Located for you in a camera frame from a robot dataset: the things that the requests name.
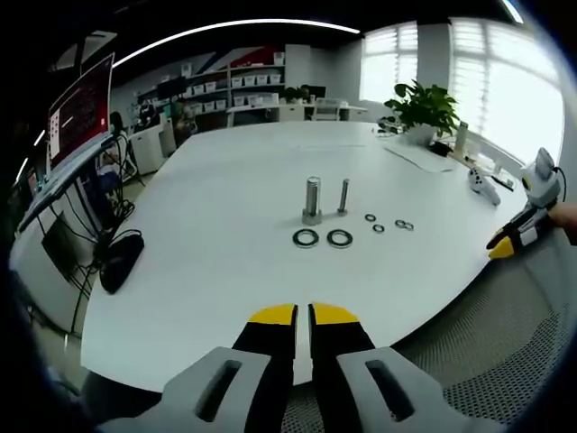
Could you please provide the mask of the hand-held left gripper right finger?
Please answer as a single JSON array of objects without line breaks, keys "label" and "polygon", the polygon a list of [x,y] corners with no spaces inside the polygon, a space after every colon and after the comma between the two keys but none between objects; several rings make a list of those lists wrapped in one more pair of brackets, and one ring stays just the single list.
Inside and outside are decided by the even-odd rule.
[{"label": "hand-held left gripper right finger", "polygon": [[502,432],[445,400],[442,386],[394,349],[374,345],[347,309],[308,306],[312,382],[327,432]]}]

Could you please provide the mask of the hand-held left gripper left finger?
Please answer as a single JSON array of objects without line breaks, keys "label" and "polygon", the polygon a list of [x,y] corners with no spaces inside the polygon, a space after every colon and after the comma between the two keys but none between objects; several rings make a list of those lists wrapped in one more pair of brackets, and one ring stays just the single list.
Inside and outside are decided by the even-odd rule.
[{"label": "hand-held left gripper left finger", "polygon": [[164,386],[160,401],[101,432],[278,432],[294,379],[298,306],[254,313],[230,347],[219,346]]}]

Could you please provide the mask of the person's right hand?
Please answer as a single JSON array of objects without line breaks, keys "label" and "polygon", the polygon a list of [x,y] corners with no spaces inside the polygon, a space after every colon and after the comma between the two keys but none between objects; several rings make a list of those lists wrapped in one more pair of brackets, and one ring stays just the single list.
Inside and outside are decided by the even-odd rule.
[{"label": "person's right hand", "polygon": [[563,229],[570,244],[577,245],[577,205],[575,203],[559,203],[549,212],[554,224]]}]

